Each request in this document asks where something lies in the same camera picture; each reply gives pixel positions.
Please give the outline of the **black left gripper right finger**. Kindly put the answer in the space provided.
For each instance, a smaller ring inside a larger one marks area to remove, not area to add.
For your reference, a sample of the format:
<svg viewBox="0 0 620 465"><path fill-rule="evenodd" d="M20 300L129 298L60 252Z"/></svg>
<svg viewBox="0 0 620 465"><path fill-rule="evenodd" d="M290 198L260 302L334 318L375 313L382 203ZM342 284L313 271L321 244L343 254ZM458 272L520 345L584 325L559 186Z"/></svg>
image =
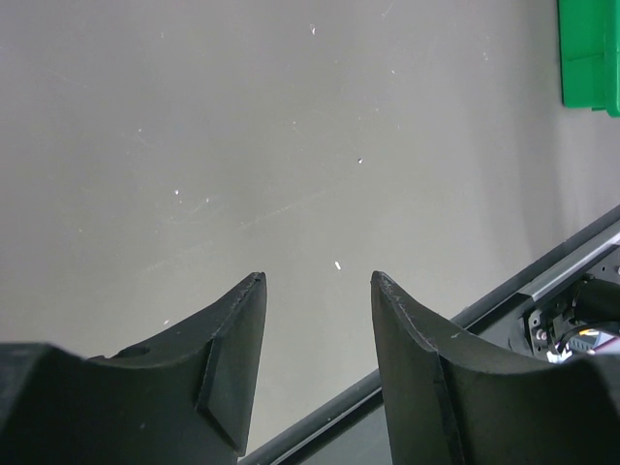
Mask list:
<svg viewBox="0 0 620 465"><path fill-rule="evenodd" d="M498 347L381 271L372 321L396 464L615 464L619 359L553 364Z"/></svg>

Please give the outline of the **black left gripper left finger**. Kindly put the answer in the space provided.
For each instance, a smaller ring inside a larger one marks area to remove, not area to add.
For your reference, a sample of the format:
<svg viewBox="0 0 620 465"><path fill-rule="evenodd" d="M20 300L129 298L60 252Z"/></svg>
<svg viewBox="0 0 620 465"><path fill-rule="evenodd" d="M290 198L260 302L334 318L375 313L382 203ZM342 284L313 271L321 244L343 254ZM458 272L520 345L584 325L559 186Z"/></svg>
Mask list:
<svg viewBox="0 0 620 465"><path fill-rule="evenodd" d="M234 464L249 437L266 314L254 272L111 357L1 347L5 464Z"/></svg>

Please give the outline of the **green plastic bin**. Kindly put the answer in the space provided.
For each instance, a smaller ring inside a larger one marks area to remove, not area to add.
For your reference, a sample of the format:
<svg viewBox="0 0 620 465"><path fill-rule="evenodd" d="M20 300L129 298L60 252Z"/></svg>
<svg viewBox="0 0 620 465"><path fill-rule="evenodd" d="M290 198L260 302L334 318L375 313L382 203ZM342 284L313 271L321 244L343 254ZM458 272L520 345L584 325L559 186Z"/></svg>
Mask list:
<svg viewBox="0 0 620 465"><path fill-rule="evenodd" d="M619 2L558 3L562 100L569 109L619 116Z"/></svg>

